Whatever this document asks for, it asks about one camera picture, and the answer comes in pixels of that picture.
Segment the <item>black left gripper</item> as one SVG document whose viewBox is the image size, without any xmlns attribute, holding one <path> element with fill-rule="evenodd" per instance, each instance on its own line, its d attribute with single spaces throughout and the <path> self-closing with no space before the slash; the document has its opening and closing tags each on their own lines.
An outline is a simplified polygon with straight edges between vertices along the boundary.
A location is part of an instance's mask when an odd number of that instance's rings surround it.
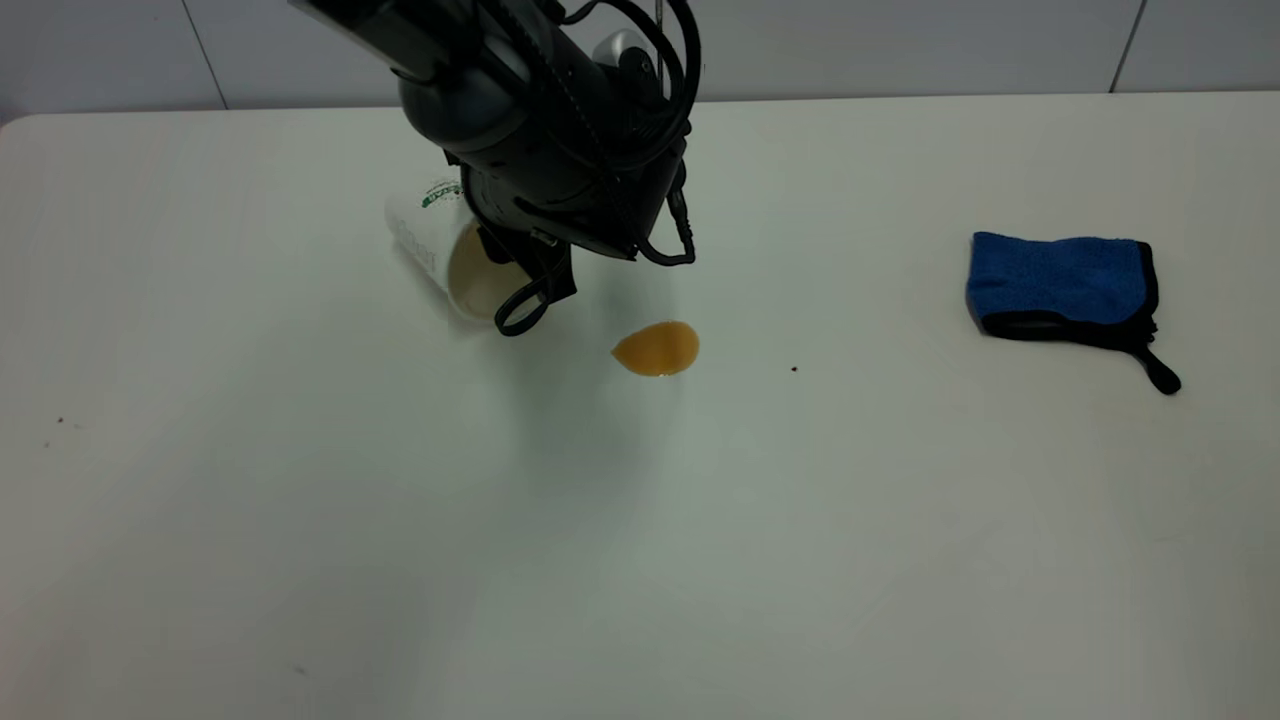
<svg viewBox="0 0 1280 720">
<path fill-rule="evenodd" d="M 605 258 L 636 260 L 669 192 L 681 186 L 685 138 L 646 165 L 620 173 L 608 188 L 557 143 L 500 146 L 460 161 L 463 195 L 490 263 L 516 264 L 527 279 L 495 310 L 504 337 L 532 329 L 550 305 L 577 292 L 570 246 Z"/>
</svg>

